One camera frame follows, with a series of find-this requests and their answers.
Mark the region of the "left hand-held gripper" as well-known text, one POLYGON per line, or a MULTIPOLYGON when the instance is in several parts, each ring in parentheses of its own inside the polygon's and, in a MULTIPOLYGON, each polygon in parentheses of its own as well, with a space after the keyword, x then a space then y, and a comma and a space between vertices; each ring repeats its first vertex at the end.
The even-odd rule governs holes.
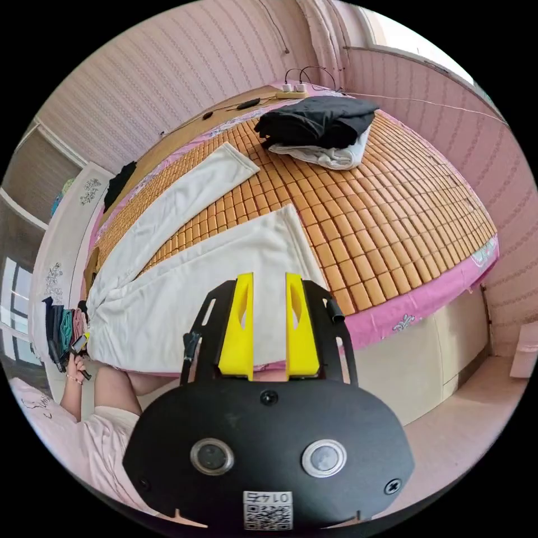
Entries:
MULTIPOLYGON (((77 340, 74 341, 72 346, 70 346, 63 353, 63 373, 66 374, 67 363, 68 363, 70 354, 78 355, 82 358, 82 355, 86 353, 86 345, 87 345, 88 340, 89 340, 89 333, 85 332, 82 336, 80 336, 77 340)), ((87 372, 85 374, 85 377, 86 377, 86 380, 90 380, 92 376, 91 374, 87 372)))

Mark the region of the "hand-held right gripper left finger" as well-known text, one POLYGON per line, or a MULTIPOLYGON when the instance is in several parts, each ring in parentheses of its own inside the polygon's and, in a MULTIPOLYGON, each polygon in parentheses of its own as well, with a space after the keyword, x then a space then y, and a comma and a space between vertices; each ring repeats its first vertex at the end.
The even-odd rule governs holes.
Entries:
POLYGON ((223 377, 253 379, 253 273, 244 273, 234 281, 228 321, 217 367, 223 377))

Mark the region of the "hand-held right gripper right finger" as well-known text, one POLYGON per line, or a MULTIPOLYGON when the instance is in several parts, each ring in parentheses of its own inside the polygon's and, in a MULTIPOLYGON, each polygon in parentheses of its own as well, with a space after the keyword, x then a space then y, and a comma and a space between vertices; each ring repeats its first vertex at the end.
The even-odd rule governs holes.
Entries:
POLYGON ((320 363, 303 280, 287 273, 285 283, 287 379, 315 378, 320 363))

